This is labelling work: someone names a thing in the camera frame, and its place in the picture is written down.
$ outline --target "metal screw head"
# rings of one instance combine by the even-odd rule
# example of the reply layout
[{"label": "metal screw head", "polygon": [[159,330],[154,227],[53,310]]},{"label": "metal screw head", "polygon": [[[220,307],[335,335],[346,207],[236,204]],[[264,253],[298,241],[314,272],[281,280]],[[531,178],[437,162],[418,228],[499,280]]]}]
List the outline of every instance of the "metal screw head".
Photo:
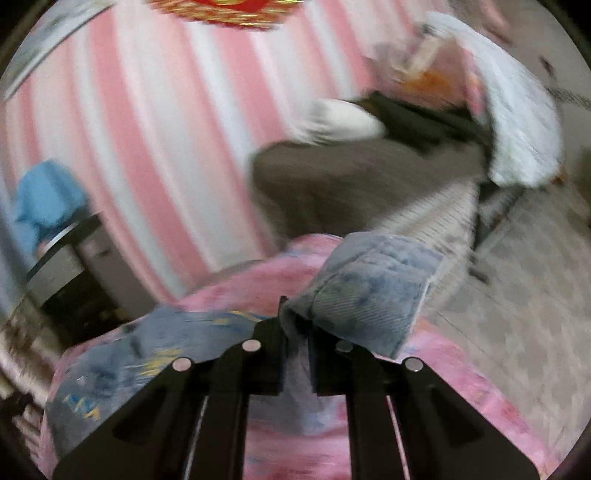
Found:
[{"label": "metal screw head", "polygon": [[349,353],[351,350],[353,350],[353,344],[347,340],[339,340],[336,342],[335,350],[338,353]]},{"label": "metal screw head", "polygon": [[191,368],[192,364],[193,362],[191,361],[191,359],[184,356],[181,358],[177,358],[173,362],[173,368],[177,372],[186,372],[189,368]]},{"label": "metal screw head", "polygon": [[261,349],[261,347],[261,343],[258,340],[252,338],[250,340],[246,340],[242,344],[242,350],[249,353],[258,352]]},{"label": "metal screw head", "polygon": [[419,370],[423,369],[424,363],[419,360],[418,358],[407,358],[404,361],[404,366],[408,368],[411,372],[418,372]]}]

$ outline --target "gold decorative ornament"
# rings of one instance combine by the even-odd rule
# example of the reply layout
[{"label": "gold decorative ornament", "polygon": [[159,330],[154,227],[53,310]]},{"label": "gold decorative ornament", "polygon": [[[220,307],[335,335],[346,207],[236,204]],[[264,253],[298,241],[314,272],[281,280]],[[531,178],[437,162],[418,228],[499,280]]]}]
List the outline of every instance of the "gold decorative ornament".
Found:
[{"label": "gold decorative ornament", "polygon": [[154,9],[189,21],[265,30],[285,21],[303,0],[146,0]]}]

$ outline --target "blue cloth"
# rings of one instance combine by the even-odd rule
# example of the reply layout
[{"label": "blue cloth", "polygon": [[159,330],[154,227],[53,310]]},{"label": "blue cloth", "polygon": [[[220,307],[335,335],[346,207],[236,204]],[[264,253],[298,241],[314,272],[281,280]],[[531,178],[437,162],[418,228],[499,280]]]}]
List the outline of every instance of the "blue cloth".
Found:
[{"label": "blue cloth", "polygon": [[390,358],[403,346],[443,257],[403,236],[348,235],[311,284],[282,308]]},{"label": "blue cloth", "polygon": [[23,248],[35,254],[87,208],[88,196],[72,174],[55,160],[29,170],[17,188],[15,221]]},{"label": "blue cloth", "polygon": [[251,314],[158,307],[137,325],[122,327],[117,340],[90,348],[46,406],[57,455],[77,446],[175,358],[213,360],[251,338],[260,320]]}]

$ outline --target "pink and white striped wallpaper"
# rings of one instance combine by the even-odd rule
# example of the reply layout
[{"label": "pink and white striped wallpaper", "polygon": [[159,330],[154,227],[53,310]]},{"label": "pink and white striped wallpaper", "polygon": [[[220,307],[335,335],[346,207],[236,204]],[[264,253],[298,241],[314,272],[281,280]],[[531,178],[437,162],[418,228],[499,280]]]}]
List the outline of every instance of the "pink and white striped wallpaper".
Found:
[{"label": "pink and white striped wallpaper", "polygon": [[446,0],[307,0],[270,32],[185,22],[124,0],[62,42],[7,102],[14,191],[55,158],[85,185],[155,297],[272,253],[248,198],[249,159],[315,98],[372,86],[364,56]]}]

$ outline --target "pink blanket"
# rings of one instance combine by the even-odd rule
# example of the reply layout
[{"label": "pink blanket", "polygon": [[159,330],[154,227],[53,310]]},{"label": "pink blanket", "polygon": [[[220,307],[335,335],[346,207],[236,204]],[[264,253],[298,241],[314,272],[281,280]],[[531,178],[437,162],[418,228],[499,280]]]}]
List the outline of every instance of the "pink blanket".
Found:
[{"label": "pink blanket", "polygon": [[[277,313],[282,295],[301,291],[340,243],[330,235],[307,235],[294,241],[281,255],[233,275],[186,297],[178,307],[189,311],[239,310],[264,316]],[[55,395],[63,375],[76,358],[99,341],[91,340],[67,351],[60,360],[51,386]],[[499,429],[538,468],[545,478],[558,465],[544,443],[536,438],[517,409],[467,359],[465,353],[426,320],[419,319],[399,357],[419,356],[462,397]],[[57,459],[51,433],[41,428],[40,468],[51,475]],[[345,406],[334,429],[318,436],[297,437],[249,424],[245,472],[248,480],[307,480],[350,478],[349,441]]]}]

